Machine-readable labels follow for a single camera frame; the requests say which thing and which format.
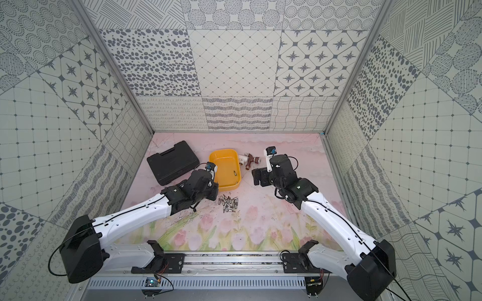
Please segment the pile of silver bits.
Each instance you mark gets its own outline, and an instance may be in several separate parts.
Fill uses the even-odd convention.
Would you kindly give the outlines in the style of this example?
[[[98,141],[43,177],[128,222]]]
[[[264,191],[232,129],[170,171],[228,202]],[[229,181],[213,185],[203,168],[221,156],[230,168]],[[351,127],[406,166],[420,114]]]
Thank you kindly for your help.
[[[238,209],[239,198],[221,195],[218,197],[218,204],[222,205],[224,213],[234,213]]]

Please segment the yellow plastic storage box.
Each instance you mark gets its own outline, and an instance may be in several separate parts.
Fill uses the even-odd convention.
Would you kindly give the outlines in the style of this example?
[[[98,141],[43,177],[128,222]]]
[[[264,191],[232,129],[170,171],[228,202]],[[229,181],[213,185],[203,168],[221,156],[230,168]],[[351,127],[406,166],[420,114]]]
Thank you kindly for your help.
[[[209,161],[217,167],[215,182],[218,183],[219,191],[233,191],[240,186],[242,180],[238,154],[234,149],[215,150],[209,156]]]

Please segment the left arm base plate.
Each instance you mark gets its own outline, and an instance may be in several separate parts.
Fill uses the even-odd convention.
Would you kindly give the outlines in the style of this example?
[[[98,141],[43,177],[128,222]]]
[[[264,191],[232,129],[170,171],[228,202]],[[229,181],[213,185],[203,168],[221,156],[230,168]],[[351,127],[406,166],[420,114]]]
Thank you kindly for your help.
[[[186,255],[184,253],[165,253],[155,255],[145,267],[131,268],[132,274],[181,274]]]

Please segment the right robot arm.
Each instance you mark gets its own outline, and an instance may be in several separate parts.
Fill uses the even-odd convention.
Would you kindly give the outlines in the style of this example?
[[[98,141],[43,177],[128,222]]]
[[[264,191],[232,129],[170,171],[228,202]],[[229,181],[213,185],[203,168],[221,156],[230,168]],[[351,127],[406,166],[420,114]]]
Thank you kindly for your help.
[[[297,176],[290,156],[268,147],[265,158],[264,168],[252,170],[254,184],[273,186],[276,198],[315,220],[342,249],[334,251],[310,240],[298,250],[301,266],[334,273],[362,300],[377,300],[396,277],[394,247],[386,240],[378,242],[347,220],[309,179]]]

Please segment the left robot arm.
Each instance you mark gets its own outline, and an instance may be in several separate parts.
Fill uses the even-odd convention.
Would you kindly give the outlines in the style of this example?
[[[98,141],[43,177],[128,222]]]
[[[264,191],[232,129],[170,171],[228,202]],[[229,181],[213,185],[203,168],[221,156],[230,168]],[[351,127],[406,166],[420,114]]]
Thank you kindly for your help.
[[[133,273],[159,273],[167,270],[168,259],[160,245],[150,240],[148,258],[140,255],[113,255],[107,249],[117,239],[144,225],[168,218],[181,211],[197,210],[198,204],[218,195],[216,165],[194,170],[188,179],[164,188],[152,198],[117,213],[91,219],[88,215],[74,220],[63,242],[56,249],[64,264],[69,283],[80,283],[102,269],[129,267]]]

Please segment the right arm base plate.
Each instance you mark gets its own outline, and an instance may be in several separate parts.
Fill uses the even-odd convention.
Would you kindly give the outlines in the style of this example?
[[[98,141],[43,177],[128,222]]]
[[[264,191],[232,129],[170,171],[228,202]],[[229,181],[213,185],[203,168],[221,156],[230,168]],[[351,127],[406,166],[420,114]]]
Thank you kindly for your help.
[[[281,252],[279,258],[282,262],[284,273],[331,273],[329,270],[315,267],[304,254]]]

